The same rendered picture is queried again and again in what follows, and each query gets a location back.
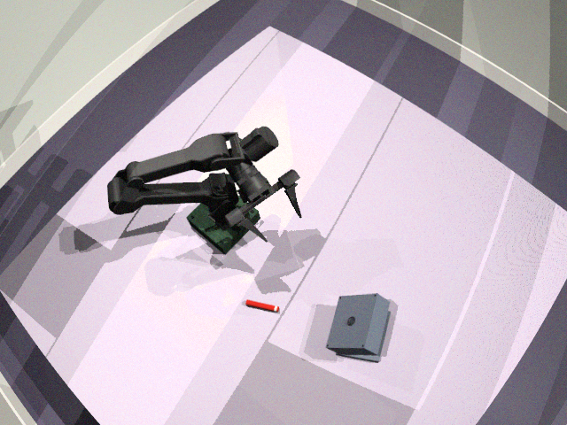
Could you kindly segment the dark red peg with white band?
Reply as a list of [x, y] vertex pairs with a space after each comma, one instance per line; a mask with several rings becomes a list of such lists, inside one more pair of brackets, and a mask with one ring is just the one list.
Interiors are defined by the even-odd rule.
[[246, 300], [245, 304], [249, 305], [249, 306], [258, 307], [258, 308], [261, 308], [261, 309], [266, 309], [266, 310], [269, 310], [269, 311], [277, 312], [277, 313], [279, 311], [279, 306], [277, 306], [277, 305], [262, 304], [262, 303], [253, 302], [253, 301], [250, 301], [250, 300]]

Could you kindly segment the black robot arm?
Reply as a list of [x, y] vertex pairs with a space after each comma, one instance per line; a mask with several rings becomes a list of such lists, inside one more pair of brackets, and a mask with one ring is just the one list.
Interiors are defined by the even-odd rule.
[[[227, 148], [227, 141], [231, 148]], [[142, 205], [202, 203], [208, 206], [207, 217], [226, 230], [229, 224], [225, 216], [236, 208], [238, 195], [247, 202], [233, 179], [278, 146], [276, 135], [262, 126], [244, 139], [239, 138], [238, 132], [210, 134], [188, 148], [141, 162], [132, 161], [108, 182], [109, 209], [122, 215], [133, 213]], [[145, 184], [190, 170], [207, 173], [222, 169], [229, 174], [211, 173], [202, 182]]]

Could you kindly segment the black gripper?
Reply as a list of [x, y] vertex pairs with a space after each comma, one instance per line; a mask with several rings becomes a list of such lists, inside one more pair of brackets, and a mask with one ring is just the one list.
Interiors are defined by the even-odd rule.
[[[299, 174], [295, 169], [291, 169], [277, 179], [278, 182], [269, 187], [254, 164], [235, 177], [233, 180], [247, 199], [248, 203], [239, 209], [236, 207], [225, 216], [225, 221], [227, 221], [229, 226], [232, 227], [235, 224], [237, 228], [239, 226], [243, 226], [251, 230], [255, 235], [267, 243], [268, 241], [265, 236], [247, 218], [245, 218], [245, 214], [267, 198], [271, 197], [281, 188], [285, 189], [284, 192], [291, 201], [296, 214], [302, 218], [295, 191], [295, 187], [298, 186], [295, 181], [300, 179]], [[262, 192], [265, 190], [268, 190], [268, 193], [263, 196]], [[256, 197], [259, 199], [253, 202], [253, 199]]]

